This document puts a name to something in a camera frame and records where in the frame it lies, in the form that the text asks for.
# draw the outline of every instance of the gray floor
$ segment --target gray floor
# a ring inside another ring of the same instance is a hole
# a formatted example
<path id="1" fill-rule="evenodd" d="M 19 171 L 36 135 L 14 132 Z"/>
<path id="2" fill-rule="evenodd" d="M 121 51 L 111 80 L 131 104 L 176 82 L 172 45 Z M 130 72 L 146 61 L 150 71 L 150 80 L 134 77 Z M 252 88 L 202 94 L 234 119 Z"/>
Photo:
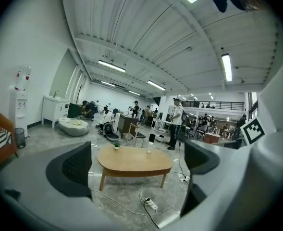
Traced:
<path id="1" fill-rule="evenodd" d="M 96 120 L 99 120 L 99 115 L 96 115 L 95 121 L 88 121 L 90 132 L 83 137 L 71 137 L 61 131 L 58 126 L 56 126 L 55 129 L 52 129 L 50 124 L 45 124 L 43 126 L 39 125 L 29 129 L 28 135 L 30 137 L 26 139 L 26 147 L 18 151 L 19 156 L 38 153 L 62 145 L 91 141 L 93 165 L 89 171 L 88 184 L 91 189 L 98 190 L 102 174 L 102 166 L 99 165 L 97 161 L 97 155 L 101 146 L 110 144 L 111 142 L 96 133 L 97 128 L 95 128 L 95 125 L 98 124 Z M 139 132 L 143 133 L 148 138 L 149 134 L 152 133 L 152 130 L 149 127 L 141 127 Z M 120 139 L 119 143 L 125 145 L 126 141 Z M 147 147 L 147 144 L 148 141 L 145 141 L 144 147 Z M 179 151 L 181 152 L 181 166 L 184 174 L 189 175 L 189 171 L 184 162 L 183 143 L 181 143 L 181 147 L 179 147 L 179 143 L 177 143 L 175 151 L 167 150 L 168 146 L 158 141 L 155 141 L 154 145 L 157 149 L 167 153 L 173 160 L 173 167 L 171 170 L 173 173 L 167 175 L 164 187 L 160 187 L 162 176 L 157 176 L 144 185 L 142 191 L 144 198 L 150 197 L 158 206 L 157 214 L 153 216 L 153 220 L 161 228 L 179 218 L 179 213 L 187 192 L 187 184 L 180 182 L 180 178 L 183 176 L 179 173 L 181 172 L 179 166 Z M 137 140 L 137 146 L 141 146 L 141 140 Z M 130 210 L 146 214 L 139 199 L 141 182 L 144 179 L 145 178 L 106 177 L 105 186 L 102 192 L 128 207 Z M 98 192 L 93 192 L 93 201 L 103 213 L 110 217 L 110 219 L 121 223 L 124 228 L 143 231 L 157 229 L 148 216 L 133 214 Z M 149 213 L 154 213 L 150 208 L 148 208 L 148 211 Z"/>

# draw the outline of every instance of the black railing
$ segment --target black railing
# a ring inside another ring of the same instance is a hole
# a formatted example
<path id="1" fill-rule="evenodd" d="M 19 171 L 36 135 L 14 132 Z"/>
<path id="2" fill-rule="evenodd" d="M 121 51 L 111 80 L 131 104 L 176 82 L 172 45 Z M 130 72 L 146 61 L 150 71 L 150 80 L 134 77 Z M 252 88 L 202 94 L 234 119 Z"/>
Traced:
<path id="1" fill-rule="evenodd" d="M 183 107 L 225 109 L 225 110 L 244 110 L 242 102 L 209 102 L 209 101 L 185 101 L 181 102 Z"/>

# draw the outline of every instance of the white ceiling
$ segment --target white ceiling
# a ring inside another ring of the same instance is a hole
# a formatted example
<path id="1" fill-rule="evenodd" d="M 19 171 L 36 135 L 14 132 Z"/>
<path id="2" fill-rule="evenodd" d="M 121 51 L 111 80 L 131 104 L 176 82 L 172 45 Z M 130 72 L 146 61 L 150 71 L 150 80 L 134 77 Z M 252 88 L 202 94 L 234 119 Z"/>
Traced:
<path id="1" fill-rule="evenodd" d="M 271 70 L 278 20 L 212 0 L 62 0 L 76 48 L 93 81 L 145 97 L 178 93 L 260 91 Z M 221 55 L 232 61 L 226 82 Z M 97 64 L 126 69 L 125 74 Z M 162 92 L 147 84 L 162 85 Z"/>

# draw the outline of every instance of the bean bag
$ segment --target bean bag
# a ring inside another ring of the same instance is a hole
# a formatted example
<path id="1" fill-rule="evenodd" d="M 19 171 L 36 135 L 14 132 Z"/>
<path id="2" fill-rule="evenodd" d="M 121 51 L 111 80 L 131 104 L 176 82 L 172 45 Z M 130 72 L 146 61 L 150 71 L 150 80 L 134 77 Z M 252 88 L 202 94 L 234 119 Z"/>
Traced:
<path id="1" fill-rule="evenodd" d="M 88 123 L 82 120 L 71 120 L 70 118 L 59 118 L 59 127 L 65 133 L 77 137 L 89 133 Z"/>

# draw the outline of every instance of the wooden coffee table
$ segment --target wooden coffee table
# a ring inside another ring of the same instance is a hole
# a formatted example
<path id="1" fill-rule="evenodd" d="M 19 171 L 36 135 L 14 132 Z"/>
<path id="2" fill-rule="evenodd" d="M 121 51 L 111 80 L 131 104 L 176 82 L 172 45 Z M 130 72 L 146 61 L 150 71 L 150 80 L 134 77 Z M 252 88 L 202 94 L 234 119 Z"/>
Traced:
<path id="1" fill-rule="evenodd" d="M 112 177 L 146 177 L 164 175 L 160 187 L 163 187 L 166 175 L 172 168 L 172 160 L 160 150 L 152 149 L 147 153 L 145 148 L 120 146 L 115 150 L 113 145 L 101 147 L 98 162 L 103 166 L 99 190 L 104 187 L 105 176 Z"/>

